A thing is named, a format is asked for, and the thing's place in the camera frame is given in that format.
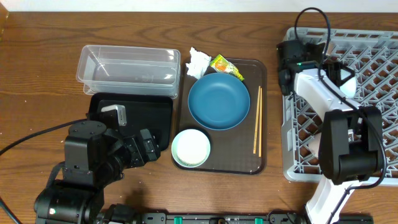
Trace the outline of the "wooden chopstick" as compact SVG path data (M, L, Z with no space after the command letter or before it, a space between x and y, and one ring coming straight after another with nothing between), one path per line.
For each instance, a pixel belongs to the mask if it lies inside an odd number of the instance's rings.
M258 124L259 124L260 100L261 100L261 86L258 87L258 92L257 92L256 123L255 123L255 130L254 130L253 154L256 154L256 149L257 149L257 132L258 132Z

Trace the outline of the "dark blue plate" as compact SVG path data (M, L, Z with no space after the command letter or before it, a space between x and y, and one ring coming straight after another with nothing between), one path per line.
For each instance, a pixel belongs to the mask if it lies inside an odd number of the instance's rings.
M242 81L225 73L211 73L196 81L188 94L188 109L205 128L227 130L248 115L251 98Z

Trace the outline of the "white tissue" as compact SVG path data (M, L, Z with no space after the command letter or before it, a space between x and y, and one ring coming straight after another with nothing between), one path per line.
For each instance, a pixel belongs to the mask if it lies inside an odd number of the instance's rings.
M187 75L201 79L211 62L211 57L203 52L197 51L195 48L190 49L190 62L186 64Z

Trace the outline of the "light blue bowl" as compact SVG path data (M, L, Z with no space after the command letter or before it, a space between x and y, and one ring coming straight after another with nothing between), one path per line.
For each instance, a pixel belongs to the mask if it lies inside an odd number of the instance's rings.
M355 72L351 70L340 70L341 85L339 89L348 97L354 98L356 94Z

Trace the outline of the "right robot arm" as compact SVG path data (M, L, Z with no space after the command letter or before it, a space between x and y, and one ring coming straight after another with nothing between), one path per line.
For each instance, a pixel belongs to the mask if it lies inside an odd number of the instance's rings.
M349 92L356 89L356 74L341 62L328 62L330 43L328 30L319 44L296 35L276 47L282 94L301 96L322 120L311 145L322 178L305 205L307 223L339 222L349 196L379 186L387 167L382 114L353 100Z

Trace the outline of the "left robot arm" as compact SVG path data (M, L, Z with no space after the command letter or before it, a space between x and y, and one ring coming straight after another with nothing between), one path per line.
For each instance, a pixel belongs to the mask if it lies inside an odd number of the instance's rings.
M124 170L144 166L160 157L148 129L123 136L99 121L79 119L66 123L65 160L51 171L36 198L36 223L142 223L127 205L104 205L104 189L124 178Z

